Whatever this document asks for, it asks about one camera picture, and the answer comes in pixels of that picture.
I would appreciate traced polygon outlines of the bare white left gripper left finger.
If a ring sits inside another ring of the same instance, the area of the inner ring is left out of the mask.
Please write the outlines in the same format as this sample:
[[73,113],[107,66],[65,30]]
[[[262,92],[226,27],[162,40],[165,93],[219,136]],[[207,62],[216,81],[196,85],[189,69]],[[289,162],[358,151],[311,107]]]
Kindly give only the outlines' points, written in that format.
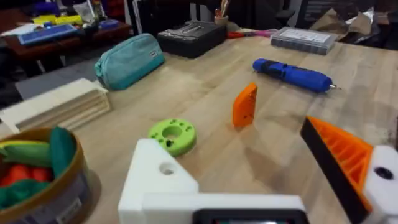
[[144,223],[143,199],[153,193],[197,193],[198,182],[154,139],[139,139],[118,204],[120,223]]

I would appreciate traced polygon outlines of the white orange left gripper right finger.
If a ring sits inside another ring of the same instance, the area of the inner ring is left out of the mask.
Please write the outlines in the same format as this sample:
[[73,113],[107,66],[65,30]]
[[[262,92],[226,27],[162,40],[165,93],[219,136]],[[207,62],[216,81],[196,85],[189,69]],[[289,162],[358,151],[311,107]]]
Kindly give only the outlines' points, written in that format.
[[397,223],[397,150],[313,116],[300,135],[351,223]]

